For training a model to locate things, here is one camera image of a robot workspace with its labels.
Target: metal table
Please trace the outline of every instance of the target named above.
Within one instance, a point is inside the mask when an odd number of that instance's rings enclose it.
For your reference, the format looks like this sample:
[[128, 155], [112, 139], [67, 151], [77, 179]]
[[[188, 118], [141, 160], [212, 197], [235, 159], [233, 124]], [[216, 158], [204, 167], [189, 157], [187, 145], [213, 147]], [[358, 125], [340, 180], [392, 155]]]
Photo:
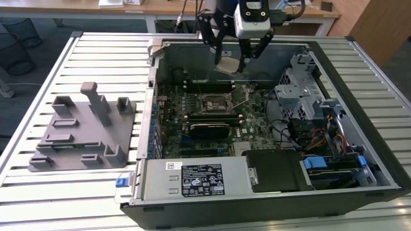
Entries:
[[[137, 231], [113, 201], [115, 179], [135, 170], [151, 38], [195, 38], [183, 34], [84, 33], [71, 37], [0, 158], [0, 230]], [[273, 40], [319, 42], [368, 117], [411, 175], [411, 104], [356, 42], [344, 38], [277, 36]], [[121, 169], [28, 171], [28, 161], [52, 118], [57, 95], [85, 100], [81, 83], [99, 83], [107, 100], [137, 101], [128, 157]], [[330, 85], [324, 86], [331, 96]], [[121, 196], [129, 197], [128, 191]], [[184, 230], [411, 230], [408, 196], [371, 204], [344, 216], [187, 228]]]

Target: red wire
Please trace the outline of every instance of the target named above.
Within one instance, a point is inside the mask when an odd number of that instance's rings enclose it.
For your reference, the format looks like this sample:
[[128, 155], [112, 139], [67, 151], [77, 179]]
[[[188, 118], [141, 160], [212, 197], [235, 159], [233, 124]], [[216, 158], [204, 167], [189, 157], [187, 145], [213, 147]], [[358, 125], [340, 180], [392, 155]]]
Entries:
[[314, 131], [311, 142], [314, 142], [316, 132], [318, 132], [318, 131], [323, 131], [323, 130], [326, 130], [326, 128], [319, 128], [319, 129], [316, 129], [316, 130]]

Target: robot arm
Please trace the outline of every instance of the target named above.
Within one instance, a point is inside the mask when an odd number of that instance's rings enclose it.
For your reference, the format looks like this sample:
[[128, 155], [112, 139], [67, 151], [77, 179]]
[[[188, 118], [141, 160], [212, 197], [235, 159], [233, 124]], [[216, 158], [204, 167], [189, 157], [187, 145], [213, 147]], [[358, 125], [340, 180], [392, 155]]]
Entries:
[[[280, 9], [288, 0], [276, 1], [276, 9], [269, 10], [268, 0], [216, 0], [213, 12], [201, 12], [197, 22], [203, 42], [215, 52], [215, 65], [221, 60], [223, 39], [231, 36], [239, 39], [240, 63], [237, 72], [241, 73], [251, 58], [257, 59], [273, 37], [273, 26], [281, 26], [301, 16], [305, 0], [301, 0], [301, 10], [297, 14], [285, 14]], [[260, 39], [251, 46], [251, 39]]]

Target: cable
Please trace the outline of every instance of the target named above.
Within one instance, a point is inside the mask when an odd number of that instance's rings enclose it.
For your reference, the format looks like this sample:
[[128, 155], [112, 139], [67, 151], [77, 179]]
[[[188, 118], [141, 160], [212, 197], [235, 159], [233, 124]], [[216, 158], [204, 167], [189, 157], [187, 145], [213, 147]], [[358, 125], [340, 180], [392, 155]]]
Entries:
[[7, 85], [39, 85], [39, 86], [43, 86], [43, 84], [40, 84], [40, 83], [9, 83]]
[[305, 0], [301, 0], [300, 12], [296, 13], [296, 14], [288, 15], [287, 21], [291, 21], [291, 20], [299, 18], [303, 15], [304, 11], [305, 11]]
[[316, 134], [316, 132], [324, 131], [324, 130], [326, 130], [326, 128], [320, 128], [320, 129], [316, 129], [316, 130], [314, 131], [311, 142], [314, 142], [314, 140], [315, 140], [315, 134]]
[[[40, 83], [9, 83], [7, 84], [8, 85], [39, 85], [39, 86], [43, 86], [43, 84]], [[11, 89], [8, 91], [5, 91], [3, 88], [1, 88], [1, 85], [0, 85], [0, 91], [3, 91], [4, 93], [8, 93], [11, 91]]]
[[177, 22], [175, 23], [175, 29], [173, 29], [175, 33], [177, 32], [177, 28], [179, 28], [179, 25], [180, 25], [181, 20], [183, 20], [183, 15], [184, 15], [184, 11], [185, 11], [185, 5], [187, 5], [187, 0], [184, 0], [183, 9], [181, 9], [180, 15], [177, 17]]
[[[292, 10], [292, 14], [293, 14], [293, 6], [289, 5], [288, 3], [287, 3], [287, 5], [291, 6], [291, 10]], [[292, 35], [293, 22], [295, 22], [295, 19], [292, 20], [291, 25], [289, 25], [289, 32], [288, 32], [289, 35]]]
[[[268, 93], [265, 105], [264, 105], [264, 107], [265, 107], [265, 110], [264, 110], [265, 111], [265, 119], [267, 119], [268, 122], [269, 122], [269, 119], [268, 119], [268, 115], [267, 115], [267, 106], [268, 106], [269, 96], [272, 95], [273, 91], [275, 91], [275, 88], [272, 88], [271, 92]], [[292, 144], [292, 146], [296, 149], [303, 149], [303, 147], [289, 138], [289, 136], [284, 132], [281, 132], [275, 126], [272, 126], [272, 129], [287, 138], [287, 140], [289, 141], [289, 143]]]
[[11, 139], [12, 136], [9, 136], [9, 135], [0, 135], [0, 138], [3, 138], [3, 139]]

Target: white label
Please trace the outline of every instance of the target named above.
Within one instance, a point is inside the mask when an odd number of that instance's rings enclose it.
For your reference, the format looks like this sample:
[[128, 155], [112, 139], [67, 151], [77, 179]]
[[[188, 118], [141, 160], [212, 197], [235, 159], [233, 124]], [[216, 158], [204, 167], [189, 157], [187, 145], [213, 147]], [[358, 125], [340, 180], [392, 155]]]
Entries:
[[223, 190], [223, 189], [224, 189], [224, 187], [223, 187], [223, 186], [217, 186], [217, 187], [213, 187], [213, 189], [212, 189], [212, 190], [215, 191], [215, 190]]
[[221, 57], [231, 57], [231, 51], [221, 51]]
[[143, 13], [143, 11], [125, 11], [125, 13]]
[[183, 162], [167, 162], [165, 163], [165, 170], [180, 170]]

